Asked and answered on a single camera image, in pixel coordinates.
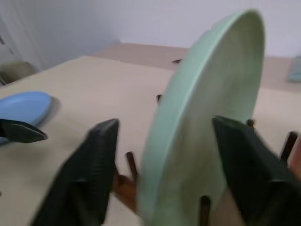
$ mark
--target green plate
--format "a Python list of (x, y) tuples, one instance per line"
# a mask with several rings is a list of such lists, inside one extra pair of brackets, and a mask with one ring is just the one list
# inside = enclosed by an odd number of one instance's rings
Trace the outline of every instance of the green plate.
[(137, 204), (144, 225), (197, 225), (203, 195), (215, 209), (226, 181), (211, 117), (252, 117), (263, 58), (262, 19), (245, 10), (215, 24), (179, 64), (143, 153)]

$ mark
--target white wall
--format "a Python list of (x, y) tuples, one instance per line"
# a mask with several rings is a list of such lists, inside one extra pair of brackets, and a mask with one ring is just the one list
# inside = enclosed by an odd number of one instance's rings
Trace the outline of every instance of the white wall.
[(18, 13), (12, 0), (0, 0), (0, 15), (10, 35), (6, 40), (12, 39), (10, 46), (15, 53), (17, 50), (18, 58), (20, 57), (20, 59), (31, 63), (38, 71), (42, 70), (42, 62), (28, 36), (28, 31), (18, 18)]
[(242, 8), (258, 8), (267, 55), (301, 54), (301, 0), (105, 0), (124, 42), (189, 47), (211, 25)]
[(22, 57), (15, 45), (15, 43), (13, 42), (13, 39), (10, 35), (10, 32), (8, 30), (8, 27), (6, 26), (6, 24), (4, 23), (1, 14), (0, 14), (0, 35), (1, 38), (4, 42), (4, 45), (0, 45), (0, 51), (2, 54), (2, 59), (0, 62), (1, 63), (6, 63), (7, 61), (10, 60), (21, 60)]
[(16, 0), (46, 68), (118, 42), (97, 0)]
[(301, 0), (0, 0), (15, 1), (44, 68), (124, 42), (190, 47), (211, 25), (258, 8), (267, 54), (301, 54)]

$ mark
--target beige table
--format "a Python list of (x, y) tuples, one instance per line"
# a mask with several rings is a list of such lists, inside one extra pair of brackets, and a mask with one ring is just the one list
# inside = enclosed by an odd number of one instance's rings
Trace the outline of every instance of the beige table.
[[(128, 173), (123, 155), (134, 151), (137, 161), (152, 117), (157, 109), (155, 96), (163, 93), (176, 69), (171, 61), (185, 55), (185, 49), (124, 44), (96, 55), (26, 78), (0, 89), (0, 98), (28, 90), (49, 93), (55, 107), (42, 129), (49, 140), (35, 144), (0, 147), (0, 225), (27, 225), (39, 206), (62, 162), (83, 140), (86, 131), (100, 121), (120, 118), (117, 164)], [(284, 83), (290, 60), (267, 59), (254, 117), (257, 128), (273, 151), (279, 153), (286, 133), (301, 130), (300, 87)], [(240, 225), (235, 205), (225, 195), (213, 213), (213, 226)], [(112, 198), (106, 225), (138, 224), (138, 218)]]

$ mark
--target wooden dowel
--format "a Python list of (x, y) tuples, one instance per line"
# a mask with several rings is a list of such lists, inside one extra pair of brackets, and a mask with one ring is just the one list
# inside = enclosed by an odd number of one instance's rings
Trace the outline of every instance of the wooden dowel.
[(121, 186), (119, 190), (115, 190), (115, 195), (131, 211), (136, 213), (136, 184), (123, 175), (120, 178)]
[(159, 104), (159, 101), (160, 101), (160, 98), (162, 97), (162, 95), (157, 95), (156, 98), (157, 98), (157, 104)]
[(199, 199), (199, 226), (209, 226), (211, 201), (208, 196), (202, 196)]
[(119, 191), (122, 182), (121, 182), (121, 176), (120, 176), (120, 174), (118, 172), (118, 169), (117, 169), (116, 165), (115, 165), (114, 180), (115, 180), (115, 182), (113, 184), (113, 189), (115, 191)]
[(173, 63), (175, 63), (175, 64), (179, 64), (181, 61), (182, 61), (182, 59), (179, 59), (179, 60), (174, 60), (174, 61), (173, 61)]
[(137, 172), (137, 167), (134, 159), (134, 154), (132, 152), (128, 152), (126, 153), (126, 158), (127, 158), (128, 166), (130, 167), (132, 173), (133, 180), (136, 183), (138, 180), (138, 172)]
[(254, 124), (255, 124), (255, 121), (253, 119), (248, 119), (246, 121), (246, 124), (248, 125), (248, 127), (254, 129)]
[(286, 165), (287, 165), (288, 157), (292, 152), (293, 146), (295, 145), (297, 138), (298, 138), (298, 133), (294, 131), (289, 132), (287, 135), (286, 142), (284, 144), (282, 153), (280, 155), (280, 160), (283, 161)]

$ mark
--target blue plate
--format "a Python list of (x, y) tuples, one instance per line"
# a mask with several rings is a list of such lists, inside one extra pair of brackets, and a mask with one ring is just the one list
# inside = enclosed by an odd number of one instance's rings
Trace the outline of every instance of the blue plate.
[[(47, 115), (51, 96), (44, 92), (18, 93), (0, 100), (0, 119), (24, 121), (37, 126)], [(0, 137), (0, 143), (7, 139)]]

